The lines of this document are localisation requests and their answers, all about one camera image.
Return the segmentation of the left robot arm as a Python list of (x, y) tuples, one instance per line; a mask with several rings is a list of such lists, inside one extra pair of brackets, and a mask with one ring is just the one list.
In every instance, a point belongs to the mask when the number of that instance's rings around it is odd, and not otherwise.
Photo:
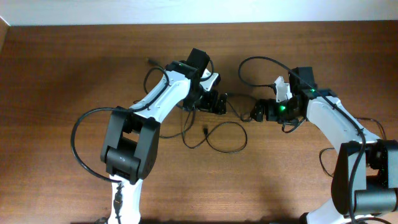
[(225, 94), (214, 90), (221, 78), (207, 70), (210, 56), (192, 49), (186, 60), (173, 61), (162, 69), (161, 81), (130, 108), (111, 113), (100, 159), (112, 184), (112, 209), (99, 223), (139, 223), (143, 180), (152, 170), (160, 139), (160, 125), (178, 102), (185, 110), (226, 113)]

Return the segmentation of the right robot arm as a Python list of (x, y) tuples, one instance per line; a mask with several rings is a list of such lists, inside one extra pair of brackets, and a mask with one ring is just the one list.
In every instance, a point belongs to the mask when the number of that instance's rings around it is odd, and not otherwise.
[(382, 139), (350, 115), (330, 89), (319, 89), (311, 67), (289, 70), (271, 86), (274, 99), (256, 102), (250, 117), (283, 126), (314, 124), (338, 154), (331, 199), (304, 213), (300, 223), (380, 221), (397, 211), (397, 141)]

